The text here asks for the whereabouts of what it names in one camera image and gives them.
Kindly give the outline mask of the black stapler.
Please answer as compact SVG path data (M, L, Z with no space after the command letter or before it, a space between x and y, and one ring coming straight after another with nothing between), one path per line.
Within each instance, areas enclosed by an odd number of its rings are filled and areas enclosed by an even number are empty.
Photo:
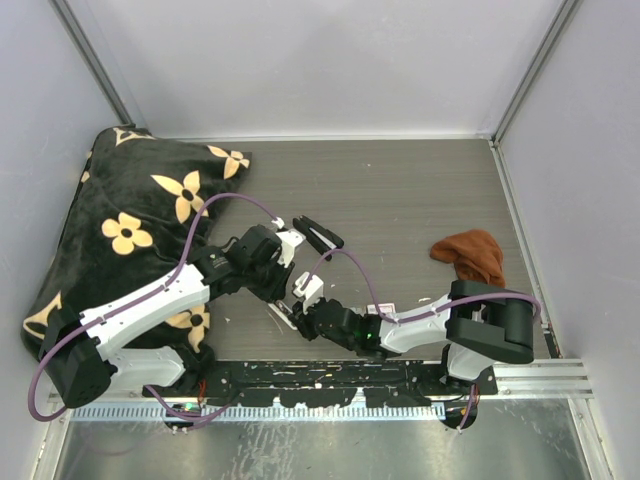
M292 220L293 227L320 254L344 247L344 240L333 231L324 228L307 216L301 215Z

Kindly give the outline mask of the red white staple box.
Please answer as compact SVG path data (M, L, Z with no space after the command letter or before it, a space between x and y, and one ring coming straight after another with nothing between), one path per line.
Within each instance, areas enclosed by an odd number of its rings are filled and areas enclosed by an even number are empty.
M367 313L370 315L381 314L384 317L395 317L396 310L393 303L379 304L378 306L371 304L367 306Z

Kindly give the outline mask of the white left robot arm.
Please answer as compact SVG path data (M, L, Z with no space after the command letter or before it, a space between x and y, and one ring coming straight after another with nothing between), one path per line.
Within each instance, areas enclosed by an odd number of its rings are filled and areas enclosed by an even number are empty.
M64 405L83 407L109 390L150 384L178 396L194 393L214 359L185 345L133 348L131 342L169 318L195 311L245 288L261 301L284 299L294 254L304 237L294 229L251 227L227 248L207 246L185 265L118 300L76 314L52 314L39 358Z

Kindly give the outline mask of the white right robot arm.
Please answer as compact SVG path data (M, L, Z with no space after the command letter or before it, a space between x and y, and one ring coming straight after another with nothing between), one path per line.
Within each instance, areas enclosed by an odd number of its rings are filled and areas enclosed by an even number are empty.
M496 362L523 365L534 359L533 326L539 302L532 296L470 280L456 280L430 304L386 313L375 304L362 313L324 296L324 283L303 274L296 302L284 317L311 341L327 339L364 358L387 360L423 345L446 344L438 379L459 394Z

